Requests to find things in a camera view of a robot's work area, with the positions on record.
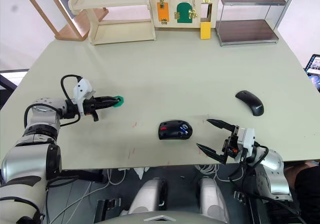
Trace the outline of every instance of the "gray floor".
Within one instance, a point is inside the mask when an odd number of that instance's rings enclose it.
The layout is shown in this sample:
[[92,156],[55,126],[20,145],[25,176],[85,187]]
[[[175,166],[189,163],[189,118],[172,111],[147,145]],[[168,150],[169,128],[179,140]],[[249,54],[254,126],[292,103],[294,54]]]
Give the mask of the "gray floor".
[[[220,165],[219,177],[227,179],[236,166],[230,164],[227,166]],[[117,182],[121,179],[123,172],[112,173],[112,181]],[[162,178],[168,183],[168,200],[167,210],[187,211],[199,213],[197,199],[197,184],[203,175],[195,169],[193,165],[186,166],[170,166],[170,167],[152,167],[143,175],[142,180],[133,169],[127,172],[126,178],[122,184],[118,186],[109,186],[103,190],[93,193],[89,197],[83,199],[69,224],[92,224],[97,201],[100,199],[121,198],[121,208],[128,209],[135,195],[142,185],[152,178]],[[90,184],[89,181],[77,180],[71,184],[51,188],[48,193],[48,210],[50,220],[67,205],[81,198]],[[230,183],[220,182],[217,180],[225,202],[228,206],[231,224],[247,224],[249,223],[247,208],[233,198],[233,188]],[[101,183],[92,183],[90,190],[103,187]],[[65,224],[76,205],[70,207],[62,214],[54,224]]]

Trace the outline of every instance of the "white cable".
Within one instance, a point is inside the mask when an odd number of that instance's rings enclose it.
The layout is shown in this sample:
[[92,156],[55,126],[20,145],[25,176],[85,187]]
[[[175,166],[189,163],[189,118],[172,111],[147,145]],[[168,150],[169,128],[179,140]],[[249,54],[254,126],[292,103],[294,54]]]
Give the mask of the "white cable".
[[[60,213],[59,213],[54,219],[52,219],[52,221],[50,221],[49,224],[52,224],[58,217],[60,217],[61,214],[63,214],[67,209],[69,209],[70,207],[72,207],[72,206],[73,206],[74,204],[76,204],[77,202],[80,202],[82,199],[86,198],[87,196],[89,196],[89,195],[91,195],[91,194],[93,194],[93,193],[95,193],[95,192],[98,192],[98,191],[100,191],[100,190],[102,190],[102,189],[107,188],[107,187],[109,186],[109,184],[111,184],[111,182],[110,182],[111,172],[110,172],[110,174],[109,174],[109,170],[107,170],[106,173],[107,173],[107,175],[108,175],[108,182],[107,182],[107,184],[106,184],[105,186],[103,186],[103,187],[101,187],[101,188],[98,188],[98,189],[96,189],[96,190],[93,190],[93,191],[89,192],[88,194],[85,194],[83,197],[79,198],[78,200],[75,200],[73,203],[71,203],[71,204],[68,205],[66,208],[64,208],[62,211],[60,211]],[[115,184],[115,185],[121,184],[121,183],[124,181],[125,177],[126,177],[126,170],[124,170],[124,175],[123,175],[122,180],[121,180],[120,182],[114,183],[114,184]]]
[[124,174],[123,174],[121,181],[119,181],[118,183],[114,183],[111,181],[111,172],[112,172],[112,169],[106,170],[106,174],[108,176],[108,180],[111,185],[117,186],[117,185],[121,184],[124,181],[124,179],[126,178],[127,170],[124,170]]
[[76,204],[77,202],[80,202],[83,198],[86,198],[87,196],[91,195],[92,193],[95,193],[95,192],[98,192],[102,189],[107,188],[109,186],[109,184],[110,184],[110,182],[108,181],[108,183],[105,186],[98,188],[96,190],[93,190],[93,191],[89,192],[88,194],[84,195],[83,197],[79,198],[78,200],[75,200],[74,202],[72,202],[70,205],[68,205],[66,208],[64,208],[62,211],[60,211],[60,213],[54,219],[52,219],[52,221],[50,221],[50,224],[52,224],[58,217],[60,217],[61,214],[63,214],[67,209],[72,207],[74,204]]
[[[216,180],[216,178],[221,181],[221,182],[226,182],[229,183],[230,180],[223,180],[220,179],[218,176],[218,171],[219,171],[219,164],[204,164],[204,165],[194,165],[194,167],[201,172],[204,175],[211,175],[213,174],[213,179]],[[241,167],[241,176],[238,177],[237,179],[234,179],[233,181],[238,181],[244,176],[244,169]]]
[[199,170],[204,175],[211,175],[216,172],[216,167],[214,164],[208,165],[194,165],[197,170]]
[[[229,183],[230,182],[230,180],[222,180],[222,179],[220,179],[219,178],[219,176],[218,176],[218,170],[217,170],[217,172],[216,172],[216,174],[215,174],[215,176],[214,176],[214,178],[217,178],[219,181],[221,181],[221,182],[226,182],[226,183]],[[240,177],[238,177],[237,179],[232,179],[232,181],[239,181],[242,177],[244,176],[244,168],[243,167],[241,167],[241,176]]]
[[69,219],[66,221],[65,224],[68,224],[71,220],[71,218],[74,216],[74,214],[76,213],[76,210],[78,209],[78,207],[80,206],[80,203],[82,202],[82,200],[85,198],[85,195],[87,194],[87,192],[89,191],[89,188],[91,187],[92,181],[90,181],[87,189],[85,190],[83,196],[81,197],[81,200],[79,201],[78,205],[76,205],[75,209],[73,210],[71,216],[69,217]]

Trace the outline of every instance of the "brass latch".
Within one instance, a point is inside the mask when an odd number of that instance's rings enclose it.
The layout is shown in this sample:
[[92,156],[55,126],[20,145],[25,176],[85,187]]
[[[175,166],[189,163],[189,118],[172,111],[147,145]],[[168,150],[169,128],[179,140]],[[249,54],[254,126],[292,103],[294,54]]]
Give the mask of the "brass latch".
[[175,12],[174,13],[174,19],[179,20],[180,19],[180,12]]
[[160,0],[160,8],[165,8],[165,0]]
[[189,19],[197,17],[197,13],[195,9],[189,10]]
[[162,19],[161,20],[161,24],[162,25],[167,25],[168,24],[168,20],[167,19]]

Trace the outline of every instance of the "white wall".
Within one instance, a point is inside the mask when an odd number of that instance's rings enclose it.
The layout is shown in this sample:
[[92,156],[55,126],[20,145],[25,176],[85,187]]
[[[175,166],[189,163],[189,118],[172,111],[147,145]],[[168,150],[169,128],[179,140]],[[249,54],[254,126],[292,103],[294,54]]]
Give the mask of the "white wall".
[[292,0],[278,30],[305,67],[320,54],[320,0]]
[[[67,22],[53,0],[36,0],[57,30]],[[29,0],[0,0],[0,71],[28,69],[54,34]]]
[[[67,23],[53,0],[36,1],[57,30]],[[263,18],[267,7],[246,6],[241,12],[237,8],[226,10],[225,18]],[[135,19],[141,14],[149,15],[147,10],[142,11],[134,7],[114,7],[109,9],[106,19]],[[0,71],[30,68],[53,39],[54,34],[29,0],[0,0]]]

